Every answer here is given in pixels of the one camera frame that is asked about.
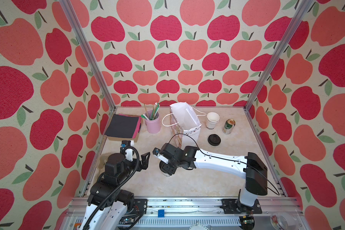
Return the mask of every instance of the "bag handle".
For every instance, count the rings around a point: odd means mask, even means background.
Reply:
[[[192,108],[194,108],[194,107],[192,107]],[[201,112],[201,111],[199,111],[198,109],[196,109],[196,108],[194,108],[195,110],[197,110],[198,112],[200,112],[200,113],[203,113],[203,112]],[[204,113],[204,115],[197,115],[197,116],[206,116],[207,115],[207,113]]]
[[[169,126],[167,126],[167,125],[165,125],[165,124],[164,124],[164,119],[165,119],[165,117],[167,117],[167,116],[169,116],[169,115],[171,115],[171,114],[173,114],[173,113],[169,113],[169,114],[167,114],[166,116],[164,116],[164,118],[162,118],[161,123],[162,123],[164,126],[166,126],[166,127],[173,126],[173,125],[176,125],[176,124],[178,124],[178,123],[179,123],[179,122],[177,122],[177,123],[172,124],[172,125],[169,125]]]

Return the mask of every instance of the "apple stem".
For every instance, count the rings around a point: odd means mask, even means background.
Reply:
[[[47,73],[46,73],[46,71],[45,71],[45,68],[44,68],[44,67],[42,67],[42,71],[45,73],[46,77],[48,78],[48,75],[47,75]]]
[[[27,110],[28,113],[33,113],[32,110],[30,110],[29,108],[25,107],[24,105],[22,105],[22,108],[25,109],[25,110]]]
[[[0,10],[0,16],[2,17],[2,19],[4,20],[4,22],[6,24],[8,24],[8,21],[6,20],[6,18],[4,17],[4,15],[2,14],[1,10]]]
[[[319,86],[322,86],[326,81],[328,81],[328,79],[324,80]]]
[[[324,132],[324,129],[322,129],[322,130],[317,134],[317,136],[320,136],[323,132]]]
[[[283,53],[285,53],[285,52],[286,52],[286,50],[287,50],[288,48],[289,48],[289,46],[287,46],[287,47],[286,47],[286,49],[284,50],[284,52],[283,52]]]
[[[297,9],[297,7],[298,7],[298,4],[299,4],[299,0],[297,1],[297,3],[295,4],[295,7],[294,7],[294,9]]]
[[[308,58],[308,56],[310,55],[311,52],[312,52],[312,49],[310,49],[310,51],[309,51],[308,55],[305,57],[305,59]]]
[[[334,174],[335,177],[341,177],[341,176],[343,176],[343,175],[345,175],[344,172],[343,172],[343,173]]]
[[[43,16],[42,16],[41,12],[40,12],[40,11],[38,11],[38,13],[40,14],[40,16],[41,16],[42,20],[43,20],[45,23],[47,23],[47,21],[46,21],[46,20],[43,18]]]
[[[100,8],[103,9],[100,0],[98,0],[98,2],[99,2],[99,5],[100,5]]]
[[[28,165],[26,165],[26,169],[28,169],[29,171],[33,172],[33,169],[31,167],[29,167]]]
[[[310,12],[310,10],[313,8],[314,4],[316,4],[316,2],[313,2],[313,5],[311,6],[311,8],[308,10],[308,12],[307,12],[307,13],[309,13],[309,12]]]

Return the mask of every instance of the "pink cup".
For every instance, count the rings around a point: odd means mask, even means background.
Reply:
[[[145,113],[145,115],[150,118],[151,117],[151,114],[152,114],[152,110],[148,110],[147,111],[147,114]],[[146,126],[147,126],[147,131],[149,133],[158,133],[161,129],[161,122],[160,122],[160,115],[159,113],[157,112],[156,114],[156,119],[150,121],[150,120],[146,120],[145,119],[145,122],[146,122]]]

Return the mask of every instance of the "soda can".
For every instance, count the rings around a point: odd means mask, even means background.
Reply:
[[[230,134],[232,129],[235,127],[235,121],[234,119],[229,119],[225,122],[224,128],[223,128],[223,132],[225,134]]]

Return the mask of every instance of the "white gift bag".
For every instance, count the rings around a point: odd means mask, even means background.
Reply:
[[[178,102],[170,105],[170,114],[167,114],[165,117],[170,116],[170,125],[164,124],[164,119],[162,119],[162,124],[164,126],[170,126],[172,135],[177,133],[183,133],[189,135],[195,141],[198,141],[198,136],[200,132],[200,127],[202,124],[200,123],[198,116],[205,116],[206,113],[203,115],[197,115],[194,112],[193,107],[191,107],[186,102]],[[192,139],[185,135],[176,135],[174,136],[176,145],[184,149],[186,146],[195,146],[195,143]]]

